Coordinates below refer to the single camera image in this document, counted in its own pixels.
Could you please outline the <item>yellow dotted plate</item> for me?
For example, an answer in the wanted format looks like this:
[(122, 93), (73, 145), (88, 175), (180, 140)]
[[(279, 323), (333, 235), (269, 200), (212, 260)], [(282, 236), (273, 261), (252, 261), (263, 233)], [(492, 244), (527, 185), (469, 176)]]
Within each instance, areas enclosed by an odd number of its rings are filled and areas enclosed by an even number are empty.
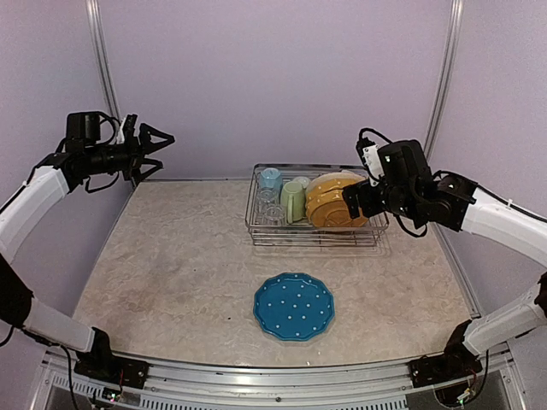
[(309, 196), (306, 201), (306, 215), (315, 227), (361, 227), (369, 221), (364, 216), (355, 219), (350, 217), (341, 190)]
[(313, 179), (306, 188), (306, 201), (330, 190), (343, 189), (347, 185), (356, 184), (366, 180), (365, 176), (349, 172), (326, 173)]

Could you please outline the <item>blue dotted plate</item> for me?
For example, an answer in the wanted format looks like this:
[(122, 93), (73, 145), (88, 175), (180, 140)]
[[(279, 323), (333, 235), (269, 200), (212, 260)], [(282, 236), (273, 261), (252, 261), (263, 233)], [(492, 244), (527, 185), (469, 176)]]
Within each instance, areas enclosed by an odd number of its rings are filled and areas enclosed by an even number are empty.
[(303, 272), (283, 272), (255, 292), (253, 314), (262, 331), (284, 342), (307, 342), (335, 318), (332, 292)]

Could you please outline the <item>beige plate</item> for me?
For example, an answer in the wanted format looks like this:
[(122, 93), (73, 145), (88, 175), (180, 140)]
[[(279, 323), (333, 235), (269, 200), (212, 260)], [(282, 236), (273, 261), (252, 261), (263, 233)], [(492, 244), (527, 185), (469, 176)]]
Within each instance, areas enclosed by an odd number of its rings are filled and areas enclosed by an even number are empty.
[(351, 170), (342, 170), (342, 179), (352, 179), (357, 182), (361, 182), (363, 180), (367, 180), (368, 177), (366, 175), (361, 175), (359, 173), (354, 173)]

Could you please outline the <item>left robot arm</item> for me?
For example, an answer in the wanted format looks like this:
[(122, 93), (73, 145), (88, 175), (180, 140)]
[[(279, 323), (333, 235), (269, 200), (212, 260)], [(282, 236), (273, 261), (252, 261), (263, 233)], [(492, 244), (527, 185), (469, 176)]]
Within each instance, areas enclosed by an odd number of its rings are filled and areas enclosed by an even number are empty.
[(137, 119), (129, 114), (117, 120), (100, 111), (69, 114), (65, 137), (56, 150), (32, 168), (1, 207), (1, 320), (38, 340), (72, 349), (103, 380), (120, 370), (108, 335), (39, 301), (12, 262), (51, 208), (79, 186), (93, 192), (91, 177), (107, 174), (138, 185), (162, 169), (162, 162), (151, 154), (175, 138)]

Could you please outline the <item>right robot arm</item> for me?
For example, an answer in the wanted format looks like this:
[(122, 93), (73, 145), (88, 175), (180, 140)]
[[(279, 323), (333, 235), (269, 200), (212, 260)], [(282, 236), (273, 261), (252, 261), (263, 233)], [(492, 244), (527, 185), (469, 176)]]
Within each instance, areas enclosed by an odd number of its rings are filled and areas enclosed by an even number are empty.
[[(402, 140), (382, 147), (359, 138), (356, 150), (369, 178), (343, 189), (352, 219), (389, 213), (415, 228), (436, 223), (485, 237), (540, 265), (546, 263), (546, 219), (502, 199), (475, 181), (432, 172), (420, 143)], [(458, 325), (437, 361), (443, 378), (457, 378), (471, 358), (546, 324), (546, 277), (522, 296), (479, 319)]]

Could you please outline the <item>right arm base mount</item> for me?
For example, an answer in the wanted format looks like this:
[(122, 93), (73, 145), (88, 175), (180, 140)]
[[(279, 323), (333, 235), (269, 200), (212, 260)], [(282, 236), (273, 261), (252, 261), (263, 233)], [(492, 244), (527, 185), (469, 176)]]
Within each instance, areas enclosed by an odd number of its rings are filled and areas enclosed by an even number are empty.
[(475, 358), (461, 361), (457, 357), (447, 357), (444, 354), (422, 356), (419, 359), (411, 360), (408, 363), (408, 368), (414, 388), (473, 376), (483, 370), (481, 362)]

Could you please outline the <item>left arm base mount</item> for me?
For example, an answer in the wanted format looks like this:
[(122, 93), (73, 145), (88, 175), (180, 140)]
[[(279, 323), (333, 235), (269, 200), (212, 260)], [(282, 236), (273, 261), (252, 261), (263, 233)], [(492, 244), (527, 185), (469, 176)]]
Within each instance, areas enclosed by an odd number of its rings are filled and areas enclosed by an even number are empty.
[(149, 369), (150, 364), (145, 361), (115, 356), (107, 364), (78, 360), (74, 372), (91, 379), (116, 384), (122, 388), (142, 390)]

